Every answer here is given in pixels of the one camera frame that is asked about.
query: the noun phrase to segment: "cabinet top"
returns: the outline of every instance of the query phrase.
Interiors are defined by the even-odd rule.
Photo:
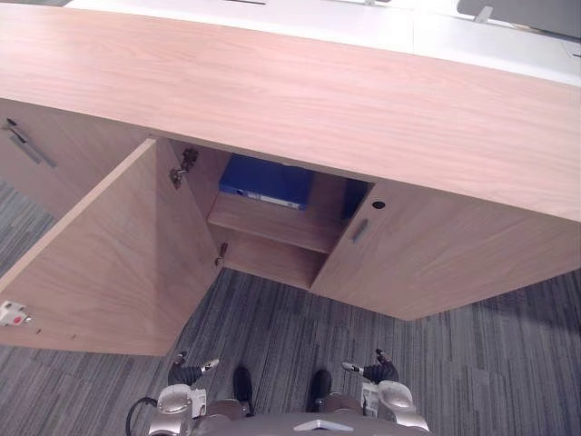
[[[581,221],[581,90],[138,15],[0,4],[0,98]]]

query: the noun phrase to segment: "wooden shelf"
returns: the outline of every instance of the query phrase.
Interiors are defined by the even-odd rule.
[[[325,255],[210,225],[216,242],[228,244],[224,266],[308,290]]]
[[[298,211],[230,193],[219,193],[208,222],[319,253],[330,253],[344,229],[346,180],[315,173],[307,209]]]

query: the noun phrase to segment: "gray carpet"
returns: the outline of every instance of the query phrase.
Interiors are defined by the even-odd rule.
[[[0,183],[0,273],[53,223]],[[258,413],[300,411],[310,375],[359,396],[342,360],[372,362],[382,347],[439,435],[581,434],[581,272],[415,322],[398,321],[225,270],[175,350],[188,362],[220,358],[198,386],[231,395],[239,362],[251,370]],[[137,398],[165,385],[164,358],[0,346],[0,434],[120,435]],[[144,434],[150,410],[134,434]]]

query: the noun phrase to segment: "wooden panel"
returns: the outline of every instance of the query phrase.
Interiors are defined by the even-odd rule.
[[[138,15],[0,4],[0,16],[0,97],[581,220],[574,86]]]
[[[50,166],[31,160],[9,137],[8,132],[0,131],[0,179],[40,203],[53,216],[64,215],[81,196],[80,191],[55,177]]]
[[[377,200],[387,207],[374,209]],[[370,192],[312,290],[411,320],[579,266],[579,223],[385,182]]]
[[[0,177],[61,218],[121,162],[147,134],[137,127],[0,99],[0,123],[6,118],[56,163],[31,167],[10,135],[0,131]]]
[[[0,343],[165,354],[219,268],[172,148],[148,139],[0,279],[33,321]]]
[[[198,152],[198,159],[193,169],[185,175],[192,194],[196,199],[198,208],[204,218],[208,217],[216,196],[220,191],[220,179],[224,169],[230,160],[230,153],[198,144],[184,143],[182,141],[170,141],[173,150],[182,161],[182,153],[187,148],[193,148]]]
[[[210,231],[219,244],[228,244],[225,267],[297,288],[310,288],[324,260],[320,253],[259,236],[215,225],[210,225]]]
[[[345,179],[318,173],[304,211],[220,193],[208,221],[273,241],[330,253],[344,228],[340,219],[344,192]]]

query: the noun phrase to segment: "door handle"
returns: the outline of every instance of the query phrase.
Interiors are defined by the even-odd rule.
[[[6,118],[5,123],[2,124],[2,130],[7,130],[10,132],[12,134],[10,136],[10,140],[37,164],[41,163],[41,161],[44,161],[51,168],[56,168],[56,162],[48,157],[46,153],[43,152],[40,148],[31,143],[26,135],[23,134],[23,132],[17,126],[18,124],[16,124],[15,121],[11,120],[10,118]]]
[[[367,229],[369,227],[369,220],[363,220],[361,222],[361,224],[359,225],[359,227],[357,228],[357,230],[355,231],[355,233],[351,236],[351,242],[352,243],[356,243],[357,240],[361,237],[362,234],[364,234]]]
[[[12,141],[13,143],[15,143],[15,145],[24,153],[26,154],[31,160],[34,161],[35,164],[40,164],[42,162],[42,159],[40,157],[38,157],[36,154],[34,154],[27,146],[25,143],[23,143],[22,139],[20,137],[18,137],[18,135],[16,134],[11,134],[10,135],[10,141]]]

